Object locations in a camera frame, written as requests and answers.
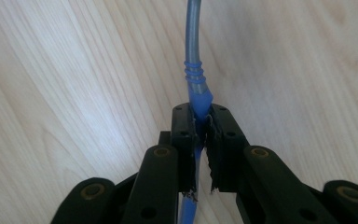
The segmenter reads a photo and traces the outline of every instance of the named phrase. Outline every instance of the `screw hole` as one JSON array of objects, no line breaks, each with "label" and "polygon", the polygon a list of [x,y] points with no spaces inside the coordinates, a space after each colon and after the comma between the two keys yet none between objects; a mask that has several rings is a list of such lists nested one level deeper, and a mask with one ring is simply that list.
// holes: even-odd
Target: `screw hole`
[{"label": "screw hole", "polygon": [[165,157],[165,156],[168,156],[168,154],[170,154],[170,151],[165,147],[161,147],[161,148],[155,149],[154,154],[157,157]]},{"label": "screw hole", "polygon": [[339,196],[353,203],[358,203],[358,190],[346,186],[339,186],[337,192]]},{"label": "screw hole", "polygon": [[233,137],[233,136],[235,136],[235,133],[233,133],[233,132],[228,132],[227,135],[230,136],[230,137]]},{"label": "screw hole", "polygon": [[156,214],[157,214],[157,211],[153,207],[146,207],[146,208],[142,209],[142,212],[141,212],[142,218],[145,218],[145,219],[151,219],[151,218],[155,217]]},{"label": "screw hole", "polygon": [[314,222],[318,220],[318,217],[308,209],[300,209],[299,214],[308,221]]}]

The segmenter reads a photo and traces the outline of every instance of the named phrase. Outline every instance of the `black plastic part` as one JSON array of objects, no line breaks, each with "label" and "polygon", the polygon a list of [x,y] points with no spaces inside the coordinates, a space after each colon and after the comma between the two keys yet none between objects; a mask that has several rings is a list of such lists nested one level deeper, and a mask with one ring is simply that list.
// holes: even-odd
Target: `black plastic part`
[{"label": "black plastic part", "polygon": [[[95,197],[89,197],[86,193],[88,186],[102,186]],[[82,181],[75,186],[60,205],[53,224],[59,223],[104,223],[109,219],[107,210],[113,207],[113,197],[116,193],[115,185],[107,179],[91,178]]]},{"label": "black plastic part", "polygon": [[240,157],[249,142],[230,111],[221,105],[212,105],[210,109],[206,146],[211,190],[237,192]]},{"label": "black plastic part", "polygon": [[179,191],[189,192],[196,187],[196,161],[194,148],[199,142],[195,121],[189,103],[176,106],[172,110],[171,146],[179,156]]},{"label": "black plastic part", "polygon": [[121,223],[176,223],[178,153],[174,147],[149,148]]},{"label": "black plastic part", "polygon": [[[240,212],[246,211],[242,217],[249,217],[252,223],[337,223],[272,150],[247,147],[241,170],[245,185],[237,195],[237,201],[241,201],[237,206],[241,206]],[[255,198],[259,204],[249,204],[253,202],[249,198]],[[264,217],[255,217],[254,211],[246,210],[258,205]]]},{"label": "black plastic part", "polygon": [[171,144],[171,132],[169,132],[169,131],[160,132],[158,144],[159,145],[170,145]]},{"label": "black plastic part", "polygon": [[358,185],[345,180],[324,185],[324,205],[340,223],[358,223]]}]

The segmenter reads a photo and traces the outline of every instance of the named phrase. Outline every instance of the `blue tube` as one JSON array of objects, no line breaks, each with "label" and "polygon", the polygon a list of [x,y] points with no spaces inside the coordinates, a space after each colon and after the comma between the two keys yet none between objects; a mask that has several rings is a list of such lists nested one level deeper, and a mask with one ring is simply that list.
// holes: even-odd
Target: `blue tube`
[{"label": "blue tube", "polygon": [[[185,73],[188,87],[188,98],[196,119],[196,131],[200,138],[200,145],[194,148],[196,161],[196,189],[199,188],[200,156],[204,147],[206,133],[203,129],[213,96],[206,84],[200,61],[199,26],[201,0],[188,0],[186,16],[186,61]],[[178,222],[191,224],[197,210],[197,192],[189,192],[182,200],[181,213]]]}]

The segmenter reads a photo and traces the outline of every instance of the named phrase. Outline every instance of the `wood grain surface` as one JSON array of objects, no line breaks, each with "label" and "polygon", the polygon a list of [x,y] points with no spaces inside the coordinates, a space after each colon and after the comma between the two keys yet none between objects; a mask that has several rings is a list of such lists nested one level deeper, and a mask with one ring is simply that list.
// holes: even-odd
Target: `wood grain surface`
[{"label": "wood grain surface", "polygon": [[[185,21],[186,0],[0,0],[0,223],[137,172],[187,101]],[[358,183],[358,1],[203,1],[200,56],[252,145],[316,189]],[[197,223],[241,223],[210,184],[204,155]]]}]

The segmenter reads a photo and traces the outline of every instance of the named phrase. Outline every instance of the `wooden table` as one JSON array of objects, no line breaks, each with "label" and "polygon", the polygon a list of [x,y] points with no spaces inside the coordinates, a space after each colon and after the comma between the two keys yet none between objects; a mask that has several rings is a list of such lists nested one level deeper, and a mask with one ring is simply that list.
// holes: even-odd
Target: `wooden table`
[{"label": "wooden table", "polygon": [[[187,101],[186,0],[0,0],[0,223],[48,223],[81,180],[120,182]],[[358,183],[358,1],[210,0],[214,102],[306,184]],[[241,223],[233,194],[198,223]]]}]

